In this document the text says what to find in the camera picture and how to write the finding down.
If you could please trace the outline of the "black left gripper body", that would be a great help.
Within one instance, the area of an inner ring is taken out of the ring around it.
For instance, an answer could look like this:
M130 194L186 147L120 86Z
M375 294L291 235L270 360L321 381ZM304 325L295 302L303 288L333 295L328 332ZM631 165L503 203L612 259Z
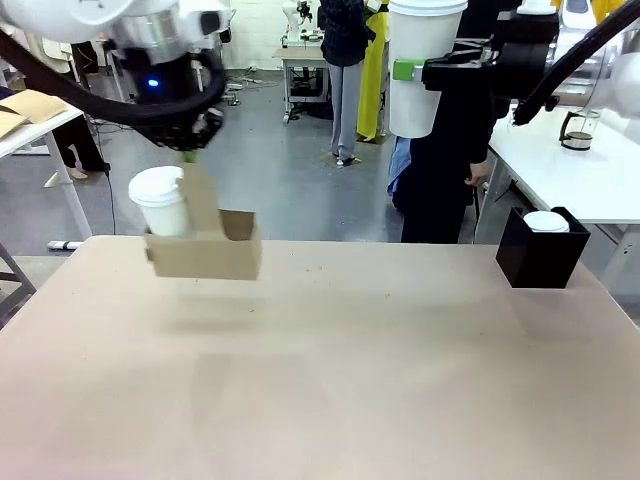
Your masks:
M202 91L203 82L197 80L193 62L202 66L203 59L209 61L209 49L161 63L152 63L150 54L142 48L125 48L123 52L122 66L134 83L138 104L173 103Z

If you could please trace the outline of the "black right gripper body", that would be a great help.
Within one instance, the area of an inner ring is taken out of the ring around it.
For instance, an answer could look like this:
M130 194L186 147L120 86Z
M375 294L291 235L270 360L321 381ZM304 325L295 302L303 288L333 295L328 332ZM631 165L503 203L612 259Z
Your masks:
M545 72L551 16L500 13L491 40L498 53L491 66L496 96L529 96Z

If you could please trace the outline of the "person left hand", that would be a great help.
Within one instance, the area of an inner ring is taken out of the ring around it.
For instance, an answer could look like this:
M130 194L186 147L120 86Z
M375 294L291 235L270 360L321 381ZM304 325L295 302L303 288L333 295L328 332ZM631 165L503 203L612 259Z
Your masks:
M469 175L465 179L465 184L477 188L482 186L491 175L491 162L485 159L483 162L471 163L469 165Z

